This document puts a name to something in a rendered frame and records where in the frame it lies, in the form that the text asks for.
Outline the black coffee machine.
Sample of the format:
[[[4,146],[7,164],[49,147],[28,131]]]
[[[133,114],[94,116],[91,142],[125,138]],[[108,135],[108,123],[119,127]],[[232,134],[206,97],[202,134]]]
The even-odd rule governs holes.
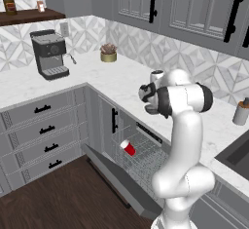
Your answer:
[[[46,80],[55,80],[69,75],[63,56],[67,55],[64,38],[53,29],[30,33],[38,72]]]

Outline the grey dishwasher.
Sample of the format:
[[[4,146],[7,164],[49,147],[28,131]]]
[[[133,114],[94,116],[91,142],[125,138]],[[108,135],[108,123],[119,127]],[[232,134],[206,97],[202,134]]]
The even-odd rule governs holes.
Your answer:
[[[146,132],[147,134],[149,134],[152,138],[154,138],[156,141],[160,141],[161,142],[161,146],[162,149],[166,150],[167,145],[166,143],[157,135],[155,135],[152,131],[150,131],[149,129],[147,129],[145,126],[143,126],[141,123],[135,121],[134,119],[132,119],[131,117],[129,117],[128,115],[126,115],[123,111],[119,111],[119,131],[126,128],[127,126],[132,126],[134,128],[140,128],[141,130],[143,130],[144,132]],[[161,198],[158,198],[153,190],[153,187],[151,190],[146,191],[144,188],[142,188],[158,205],[160,205],[161,207],[163,207],[164,205],[164,200]]]

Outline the red cup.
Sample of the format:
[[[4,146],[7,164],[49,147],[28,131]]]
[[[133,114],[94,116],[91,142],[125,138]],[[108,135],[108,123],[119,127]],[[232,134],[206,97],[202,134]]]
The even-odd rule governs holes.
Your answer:
[[[129,156],[135,155],[136,150],[128,139],[125,139],[120,146]]]

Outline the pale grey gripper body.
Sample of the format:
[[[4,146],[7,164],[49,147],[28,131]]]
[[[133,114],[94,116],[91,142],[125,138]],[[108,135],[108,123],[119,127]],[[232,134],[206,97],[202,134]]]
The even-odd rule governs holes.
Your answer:
[[[147,104],[145,106],[145,111],[150,115],[157,115],[159,113],[156,107],[154,107],[152,104]]]

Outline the brown jar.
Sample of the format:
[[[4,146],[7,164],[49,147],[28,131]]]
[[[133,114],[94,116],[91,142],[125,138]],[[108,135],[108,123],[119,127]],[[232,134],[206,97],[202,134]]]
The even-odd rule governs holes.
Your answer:
[[[3,0],[6,14],[14,16],[17,13],[15,0]]]

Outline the dark grey sink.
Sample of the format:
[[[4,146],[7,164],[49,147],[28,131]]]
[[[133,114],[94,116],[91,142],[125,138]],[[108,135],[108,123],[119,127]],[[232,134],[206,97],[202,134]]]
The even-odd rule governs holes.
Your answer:
[[[249,130],[215,159],[249,181]]]

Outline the potted succulent plant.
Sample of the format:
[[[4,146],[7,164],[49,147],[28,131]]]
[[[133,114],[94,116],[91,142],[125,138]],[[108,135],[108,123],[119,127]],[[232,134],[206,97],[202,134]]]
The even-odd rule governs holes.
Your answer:
[[[117,47],[107,43],[100,48],[100,58],[104,62],[114,62],[117,60]]]

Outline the grey sink cupboard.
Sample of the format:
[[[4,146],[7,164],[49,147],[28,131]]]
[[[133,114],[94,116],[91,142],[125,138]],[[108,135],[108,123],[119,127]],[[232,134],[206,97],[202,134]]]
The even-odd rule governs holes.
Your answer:
[[[249,229],[249,200],[216,181],[214,189],[194,204],[190,218],[197,229]]]

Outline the narrow grey cupboard door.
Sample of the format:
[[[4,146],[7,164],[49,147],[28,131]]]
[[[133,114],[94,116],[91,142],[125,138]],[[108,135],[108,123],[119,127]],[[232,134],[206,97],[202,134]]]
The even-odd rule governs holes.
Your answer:
[[[109,160],[116,162],[117,148],[119,147],[119,111],[102,95],[98,96],[99,120],[101,132],[101,152]],[[118,128],[112,133],[112,108],[118,111],[116,123]]]

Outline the white wall socket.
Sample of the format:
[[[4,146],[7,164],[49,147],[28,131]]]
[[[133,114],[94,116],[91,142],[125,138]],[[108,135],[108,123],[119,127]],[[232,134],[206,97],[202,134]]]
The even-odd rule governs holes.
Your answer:
[[[69,26],[67,22],[62,22],[60,24],[60,32],[63,37],[69,36]]]

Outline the dark wooden shelf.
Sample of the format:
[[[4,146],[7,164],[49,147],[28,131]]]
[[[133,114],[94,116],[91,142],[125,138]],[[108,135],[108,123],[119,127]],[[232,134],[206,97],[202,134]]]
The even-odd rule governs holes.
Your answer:
[[[0,26],[46,21],[52,19],[65,19],[65,14],[46,8],[40,13],[37,9],[20,10],[15,15],[9,16],[0,12]]]

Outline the grey dishwasher door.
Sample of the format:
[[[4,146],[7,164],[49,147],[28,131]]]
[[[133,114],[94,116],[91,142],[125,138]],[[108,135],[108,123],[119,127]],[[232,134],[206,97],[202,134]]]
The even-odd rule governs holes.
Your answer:
[[[88,162],[110,182],[109,187],[126,209],[133,208],[140,216],[155,219],[162,208],[119,166],[84,144]]]

